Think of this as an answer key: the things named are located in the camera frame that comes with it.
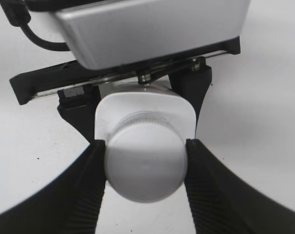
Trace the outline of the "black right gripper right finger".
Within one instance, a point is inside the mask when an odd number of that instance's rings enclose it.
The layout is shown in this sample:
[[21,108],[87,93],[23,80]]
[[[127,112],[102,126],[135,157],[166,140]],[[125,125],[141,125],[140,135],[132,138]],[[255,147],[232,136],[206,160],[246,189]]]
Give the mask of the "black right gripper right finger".
[[198,234],[295,234],[295,212],[223,165],[198,139],[186,141],[184,180]]

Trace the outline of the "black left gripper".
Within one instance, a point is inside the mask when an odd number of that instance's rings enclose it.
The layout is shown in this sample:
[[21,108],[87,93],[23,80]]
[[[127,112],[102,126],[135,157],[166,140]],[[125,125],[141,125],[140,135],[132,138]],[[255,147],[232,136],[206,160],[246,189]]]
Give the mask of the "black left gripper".
[[194,136],[202,104],[212,82],[212,68],[207,65],[198,70],[184,68],[194,66],[194,59],[213,52],[240,54],[240,38],[103,70],[89,70],[73,60],[16,75],[9,82],[20,105],[27,104],[38,93],[59,90],[57,110],[60,116],[88,142],[93,142],[95,110],[101,101],[99,87],[86,84],[65,90],[63,88],[85,82],[102,84],[148,73],[160,77],[178,71],[169,75],[171,89],[176,94],[171,97],[173,103],[170,108],[175,115],[172,122],[181,135]]

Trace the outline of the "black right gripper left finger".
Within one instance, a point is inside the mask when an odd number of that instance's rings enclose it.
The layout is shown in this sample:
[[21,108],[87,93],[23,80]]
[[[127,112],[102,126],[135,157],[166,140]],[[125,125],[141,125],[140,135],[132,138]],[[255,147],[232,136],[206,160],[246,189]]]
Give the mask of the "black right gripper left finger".
[[105,142],[95,140],[49,185],[0,214],[0,234],[93,234],[104,196]]

